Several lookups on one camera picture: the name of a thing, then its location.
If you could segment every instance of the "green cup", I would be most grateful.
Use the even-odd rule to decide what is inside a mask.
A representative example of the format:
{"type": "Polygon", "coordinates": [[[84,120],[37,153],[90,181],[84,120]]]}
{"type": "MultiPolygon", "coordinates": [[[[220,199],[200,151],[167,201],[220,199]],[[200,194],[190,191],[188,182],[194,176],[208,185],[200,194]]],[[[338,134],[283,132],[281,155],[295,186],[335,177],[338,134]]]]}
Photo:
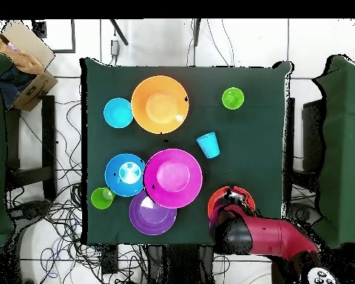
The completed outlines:
{"type": "Polygon", "coordinates": [[[222,95],[222,103],[223,105],[231,110],[238,109],[242,106],[245,100],[245,96],[239,88],[230,87],[222,95]]]}
{"type": "Polygon", "coordinates": [[[113,193],[107,187],[99,187],[95,189],[91,194],[91,202],[97,209],[106,209],[115,199],[115,193],[113,193]]]}

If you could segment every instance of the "pink plate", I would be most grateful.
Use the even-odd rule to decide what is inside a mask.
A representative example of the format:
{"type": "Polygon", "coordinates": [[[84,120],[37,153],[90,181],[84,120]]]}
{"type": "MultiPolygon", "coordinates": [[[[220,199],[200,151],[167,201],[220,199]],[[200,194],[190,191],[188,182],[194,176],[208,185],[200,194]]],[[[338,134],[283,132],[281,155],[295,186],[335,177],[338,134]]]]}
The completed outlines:
{"type": "Polygon", "coordinates": [[[190,204],[203,184],[200,164],[180,149],[165,149],[153,155],[146,164],[143,179],[149,197],[169,209],[190,204]]]}

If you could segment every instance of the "bowl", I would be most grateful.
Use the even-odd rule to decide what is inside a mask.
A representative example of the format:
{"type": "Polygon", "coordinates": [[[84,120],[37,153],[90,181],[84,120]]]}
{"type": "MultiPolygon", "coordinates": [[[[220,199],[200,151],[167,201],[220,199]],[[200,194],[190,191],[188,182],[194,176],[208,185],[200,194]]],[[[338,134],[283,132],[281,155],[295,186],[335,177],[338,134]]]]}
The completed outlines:
{"type": "Polygon", "coordinates": [[[97,209],[106,209],[111,204],[115,194],[112,193],[107,187],[99,187],[91,194],[92,205],[97,209]]]}
{"type": "Polygon", "coordinates": [[[129,206],[132,225],[146,235],[160,235],[173,226],[178,211],[159,206],[145,191],[136,195],[129,206]]]}
{"type": "Polygon", "coordinates": [[[134,196],[143,189],[144,168],[144,161],[136,155],[116,155],[106,165],[105,182],[119,196],[134,196]]]}
{"type": "Polygon", "coordinates": [[[181,84],[168,76],[152,76],[140,82],[132,95],[134,119],[146,131],[166,134],[186,119],[189,102],[181,84]]]}
{"type": "Polygon", "coordinates": [[[117,129],[128,126],[133,120],[132,105],[123,98],[114,98],[104,107],[105,121],[117,129]]]}
{"type": "Polygon", "coordinates": [[[157,152],[147,162],[143,176],[145,190],[158,205],[169,209],[189,205],[203,184],[196,159],[180,149],[157,152]]]}
{"type": "Polygon", "coordinates": [[[239,88],[230,87],[222,95],[222,103],[223,105],[231,110],[238,109],[242,106],[245,100],[245,96],[239,88]]]}
{"type": "Polygon", "coordinates": [[[249,208],[255,210],[255,202],[249,192],[237,186],[234,187],[224,186],[218,189],[216,192],[214,192],[209,199],[208,202],[209,219],[211,218],[211,215],[216,207],[225,206],[231,203],[231,201],[229,201],[229,197],[237,198],[237,197],[241,197],[242,195],[244,197],[243,199],[244,203],[249,208]]]}

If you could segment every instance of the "light blue bowl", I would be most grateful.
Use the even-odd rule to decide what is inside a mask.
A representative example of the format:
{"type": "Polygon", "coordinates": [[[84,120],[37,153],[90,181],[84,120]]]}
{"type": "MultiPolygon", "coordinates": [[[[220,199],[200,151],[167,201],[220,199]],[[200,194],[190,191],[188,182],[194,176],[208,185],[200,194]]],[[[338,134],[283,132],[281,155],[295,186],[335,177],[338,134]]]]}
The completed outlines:
{"type": "Polygon", "coordinates": [[[105,105],[104,118],[111,127],[122,129],[132,122],[132,105],[126,99],[114,98],[105,105]]]}
{"type": "Polygon", "coordinates": [[[208,159],[215,158],[220,154],[220,147],[218,147],[216,133],[210,132],[200,136],[196,141],[208,159]]]}

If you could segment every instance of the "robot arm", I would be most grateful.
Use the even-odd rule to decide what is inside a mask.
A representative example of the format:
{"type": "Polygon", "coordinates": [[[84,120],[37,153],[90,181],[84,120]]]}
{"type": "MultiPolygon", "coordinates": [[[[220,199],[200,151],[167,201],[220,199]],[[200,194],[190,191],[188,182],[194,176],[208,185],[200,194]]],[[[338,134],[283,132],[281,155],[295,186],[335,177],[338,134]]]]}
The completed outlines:
{"type": "Polygon", "coordinates": [[[246,214],[242,206],[218,208],[211,225],[217,254],[258,254],[283,259],[295,270],[297,280],[308,284],[335,284],[335,279],[320,267],[316,244],[287,220],[268,219],[246,214]]]}

